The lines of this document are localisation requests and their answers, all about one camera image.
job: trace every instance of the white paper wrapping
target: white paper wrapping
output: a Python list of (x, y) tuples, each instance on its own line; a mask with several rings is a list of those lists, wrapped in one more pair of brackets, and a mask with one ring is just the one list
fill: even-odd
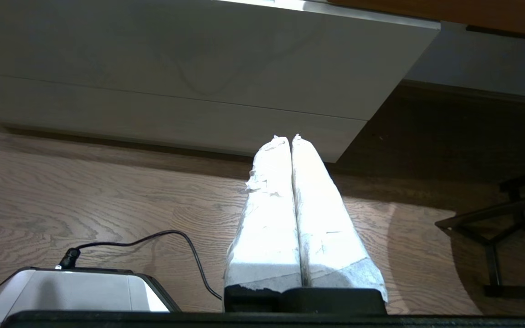
[(248, 198), (227, 254), (225, 286), (283, 292), (301, 287), (289, 141), (275, 137), (254, 157)]
[(315, 147), (297, 135), (293, 185), (304, 285), (373, 288), (388, 301), (384, 278), (364, 247), (340, 192)]

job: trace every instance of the black stand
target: black stand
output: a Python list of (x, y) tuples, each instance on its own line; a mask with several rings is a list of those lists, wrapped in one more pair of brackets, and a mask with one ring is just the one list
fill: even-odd
[[(441, 229), (448, 229), (469, 239), (480, 243), (485, 247), (487, 267), (489, 270), (489, 285), (485, 287), (485, 296), (525, 299), (525, 286), (504, 286), (502, 285), (502, 275), (499, 270), (497, 245), (518, 230), (525, 231), (525, 198), (520, 197), (520, 188), (525, 185), (525, 176), (508, 180), (499, 185), (500, 191), (508, 193), (510, 201), (508, 203), (492, 206), (483, 210), (466, 213), (440, 220), (435, 225)], [(466, 224), (487, 220), (496, 216), (512, 214), (514, 219), (513, 226), (505, 229), (495, 237), (487, 239), (465, 227)]]

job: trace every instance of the white cabinet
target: white cabinet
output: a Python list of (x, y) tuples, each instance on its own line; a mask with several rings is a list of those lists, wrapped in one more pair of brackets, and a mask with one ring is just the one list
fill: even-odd
[(440, 29), (301, 0), (0, 0), (0, 122), (335, 161)]

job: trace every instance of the power cord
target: power cord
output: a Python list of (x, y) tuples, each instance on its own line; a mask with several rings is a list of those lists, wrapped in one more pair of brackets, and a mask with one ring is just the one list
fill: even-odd
[(133, 241), (133, 243), (114, 243), (111, 241), (100, 241), (96, 243), (88, 243), (79, 245), (77, 247), (71, 248), (66, 252), (66, 255), (62, 258), (60, 263), (56, 266), (56, 269), (63, 270), (63, 269), (74, 269), (77, 263), (77, 259), (81, 254), (81, 249), (88, 248), (88, 247), (94, 247), (94, 246), (118, 246), (118, 247), (129, 247), (134, 246), (139, 243), (142, 243), (143, 241), (148, 241), (150, 239), (154, 239), (156, 237), (161, 237), (165, 235), (170, 234), (180, 235), (184, 237), (185, 241), (188, 242), (188, 245), (190, 245), (191, 251), (194, 254), (194, 259), (196, 259), (196, 264), (198, 264), (198, 270), (200, 270), (200, 274), (202, 275), (202, 281), (204, 282), (204, 286), (206, 286), (206, 289), (214, 295), (217, 299), (222, 299), (222, 297), (219, 295), (219, 293), (215, 292), (210, 285), (208, 285), (208, 281), (206, 280), (206, 274), (204, 274), (204, 269), (202, 268), (202, 264), (200, 263), (200, 258), (198, 258), (198, 252), (196, 251), (196, 248), (194, 247), (194, 244), (191, 242), (190, 237), (188, 237), (185, 233), (178, 231), (178, 230), (164, 230), (158, 233), (154, 233), (150, 236), (147, 236), (145, 238), (141, 238), (138, 241)]

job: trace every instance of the wood grain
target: wood grain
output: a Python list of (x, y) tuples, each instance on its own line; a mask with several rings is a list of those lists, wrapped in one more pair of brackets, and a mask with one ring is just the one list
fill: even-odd
[(525, 34), (525, 0), (328, 0), (333, 4)]
[[(252, 159), (35, 135), (0, 129), (0, 282), (52, 267), (74, 245), (179, 229), (222, 292)], [(329, 169), (385, 276), (389, 313), (525, 315), (525, 301), (483, 296), (479, 245), (433, 224), (505, 199), (496, 183), (525, 173), (525, 105), (400, 88)], [(475, 228), (491, 235), (507, 222)], [(524, 284), (525, 234), (499, 254), (504, 280)], [(183, 310), (221, 310), (177, 236), (86, 250), (79, 265), (150, 274)]]

